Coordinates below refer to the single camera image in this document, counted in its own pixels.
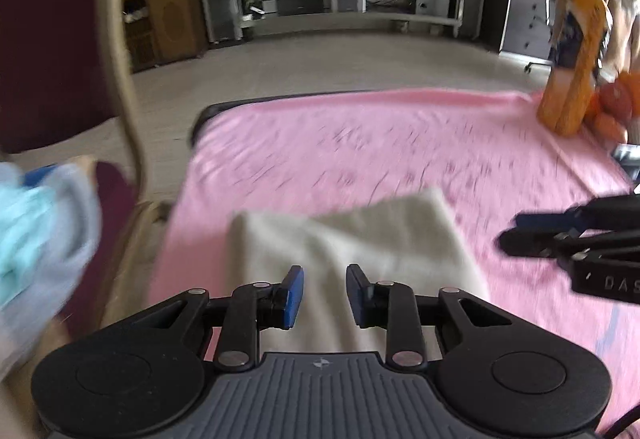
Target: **logo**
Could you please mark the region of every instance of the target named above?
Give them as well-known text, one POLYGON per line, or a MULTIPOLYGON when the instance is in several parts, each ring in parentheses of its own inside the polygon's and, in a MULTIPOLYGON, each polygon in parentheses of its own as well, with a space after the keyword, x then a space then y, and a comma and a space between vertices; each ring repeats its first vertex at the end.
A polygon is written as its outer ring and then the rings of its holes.
POLYGON ((624 277, 616 278, 614 276, 607 276, 607 278, 604 279, 604 289, 607 291, 615 290, 623 292, 628 292, 630 289, 633 289, 634 294, 640 294, 640 279, 626 279, 624 277))
POLYGON ((331 365, 331 362, 328 359, 320 358, 318 361, 314 361, 314 366, 318 369, 322 370, 331 365))

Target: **black mattress edge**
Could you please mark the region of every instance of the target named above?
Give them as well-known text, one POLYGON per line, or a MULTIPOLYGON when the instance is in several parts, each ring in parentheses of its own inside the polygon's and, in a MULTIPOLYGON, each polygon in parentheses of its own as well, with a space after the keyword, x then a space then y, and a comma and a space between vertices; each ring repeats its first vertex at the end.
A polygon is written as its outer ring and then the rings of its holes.
POLYGON ((248 104, 261 104, 264 102, 272 102, 273 100, 284 100, 286 98, 305 98, 306 96, 321 96, 321 95, 329 95, 329 94, 348 94, 348 93, 367 93, 372 92, 373 89, 365 89, 365 90, 355 90, 355 91, 324 91, 319 93, 302 93, 302 94, 292 94, 292 95, 282 95, 282 96, 265 96, 264 98, 249 98, 246 100, 235 100, 232 102, 222 102, 219 104, 213 104, 209 107, 205 107, 202 109, 200 114, 198 115, 193 127, 191 127, 191 133, 189 136, 189 143, 191 148, 193 148, 198 142, 198 137, 200 135, 200 131, 202 127, 209 121, 215 118, 217 115, 222 114, 223 112, 230 111, 231 109, 235 109, 236 107, 240 107, 248 104))

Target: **ridged gray grip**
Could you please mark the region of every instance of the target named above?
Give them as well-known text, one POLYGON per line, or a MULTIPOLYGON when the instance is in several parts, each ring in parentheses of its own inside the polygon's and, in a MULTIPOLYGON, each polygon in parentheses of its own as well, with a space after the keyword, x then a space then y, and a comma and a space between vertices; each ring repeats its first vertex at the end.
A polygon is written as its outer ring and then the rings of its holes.
MULTIPOLYGON (((148 437, 487 439, 490 436, 453 417, 423 377, 389 371, 374 353, 323 356, 268 353, 258 369, 220 377, 194 412, 148 437)), ((62 436, 54 434, 50 439, 62 436)))

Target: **gray drawer cabinet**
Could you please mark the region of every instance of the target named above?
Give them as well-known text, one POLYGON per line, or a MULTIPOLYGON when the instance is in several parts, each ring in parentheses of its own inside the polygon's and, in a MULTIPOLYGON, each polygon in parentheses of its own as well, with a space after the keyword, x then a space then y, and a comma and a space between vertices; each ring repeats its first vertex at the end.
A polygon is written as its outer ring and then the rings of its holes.
POLYGON ((480 40, 498 53, 546 60, 551 50, 547 20, 555 21, 553 0, 484 0, 480 40))

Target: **pink bedsheet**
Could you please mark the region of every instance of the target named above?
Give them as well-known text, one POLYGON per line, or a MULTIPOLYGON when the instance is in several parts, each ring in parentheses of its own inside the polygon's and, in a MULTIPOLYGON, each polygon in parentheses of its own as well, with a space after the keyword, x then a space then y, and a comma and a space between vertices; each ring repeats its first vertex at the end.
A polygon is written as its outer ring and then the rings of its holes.
POLYGON ((640 401, 640 308, 573 294, 553 263, 503 257, 494 239, 521 210, 563 210, 628 191, 629 183, 586 135, 556 138, 534 112, 532 99, 519 93, 438 90, 312 96, 227 111, 201 132, 148 302, 192 287, 229 293, 225 233, 238 210, 321 214, 438 186, 492 302, 606 362, 614 380, 607 426, 640 401))

